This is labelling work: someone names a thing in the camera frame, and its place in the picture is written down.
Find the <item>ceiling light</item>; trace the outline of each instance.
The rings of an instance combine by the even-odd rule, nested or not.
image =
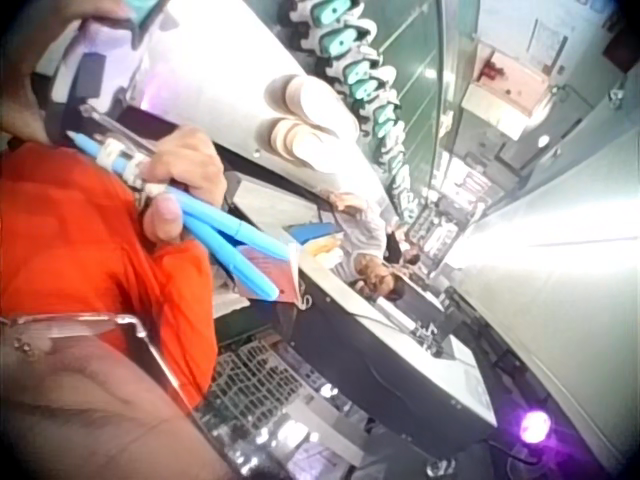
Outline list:
[[[538,148],[544,148],[547,145],[549,145],[549,142],[551,141],[551,138],[549,137],[549,135],[543,135],[538,139]]]

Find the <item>person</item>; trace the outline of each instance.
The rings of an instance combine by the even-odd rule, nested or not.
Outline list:
[[[385,249],[383,259],[391,265],[409,265],[415,267],[420,263],[420,250],[415,245],[403,250],[401,243],[404,242],[398,240],[399,230],[400,229],[387,229],[387,248]]]
[[[207,251],[182,231],[182,212],[171,195],[139,211],[114,175],[74,150],[46,145],[28,88],[47,42],[69,21],[127,15],[120,0],[31,2],[3,38],[1,128],[26,143],[0,160],[0,316],[135,315],[195,407],[217,356]],[[177,180],[218,207],[226,190],[212,142],[191,127],[160,140],[141,174],[152,182]],[[127,352],[122,334],[109,337]]]
[[[399,264],[402,260],[402,248],[398,241],[398,236],[395,230],[387,229],[387,248],[384,251],[384,261],[392,264]]]
[[[38,59],[70,21],[129,15],[121,0],[32,1],[3,32],[0,129],[24,144],[0,157],[0,450],[31,478],[238,478],[185,417],[217,357],[208,253],[183,231],[171,195],[138,210],[115,176],[49,145],[30,89]],[[190,127],[160,140],[141,174],[179,181],[215,206],[226,190],[213,144]],[[58,314],[54,331],[82,328],[81,312],[136,317],[175,379],[153,375],[166,370],[142,361],[126,329],[53,335],[34,350],[8,326]]]
[[[417,246],[412,245],[409,249],[402,252],[401,265],[410,265],[415,267],[418,263],[420,263],[420,250]]]
[[[397,301],[404,295],[404,282],[385,265],[386,228],[377,206],[351,193],[331,193],[328,200],[338,211],[344,232],[344,259],[332,271],[344,282],[357,286],[365,297],[382,296]]]

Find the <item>red shirt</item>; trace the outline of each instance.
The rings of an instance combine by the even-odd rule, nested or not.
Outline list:
[[[150,245],[131,192],[86,157],[25,144],[0,159],[0,315],[136,315],[194,407],[217,356],[212,293],[205,249]]]

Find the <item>hand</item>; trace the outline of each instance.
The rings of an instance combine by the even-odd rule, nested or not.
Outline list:
[[[221,207],[227,190],[224,169],[213,143],[201,130],[181,127],[160,140],[156,153],[140,171],[149,182],[178,181],[194,196]],[[147,237],[156,243],[176,242],[182,232],[182,210],[173,195],[158,195],[142,222]]]
[[[329,201],[336,210],[345,213],[357,214],[367,208],[367,201],[353,193],[332,193]]]
[[[23,140],[49,143],[31,89],[38,61],[74,20],[131,17],[124,0],[30,0],[2,38],[0,128]]]

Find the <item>wire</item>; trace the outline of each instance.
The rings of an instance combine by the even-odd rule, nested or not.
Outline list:
[[[488,440],[486,438],[484,440],[482,440],[482,442],[484,442],[487,445],[495,448],[496,450],[499,450],[500,452],[504,453],[507,457],[511,458],[512,460],[515,460],[516,462],[520,462],[523,465],[527,465],[529,467],[535,467],[537,465],[540,465],[541,460],[527,460],[526,458],[519,457],[518,455],[514,455],[513,453],[508,451],[502,445],[499,445],[499,444],[497,444],[497,443],[495,443],[495,442],[493,442],[491,440]]]

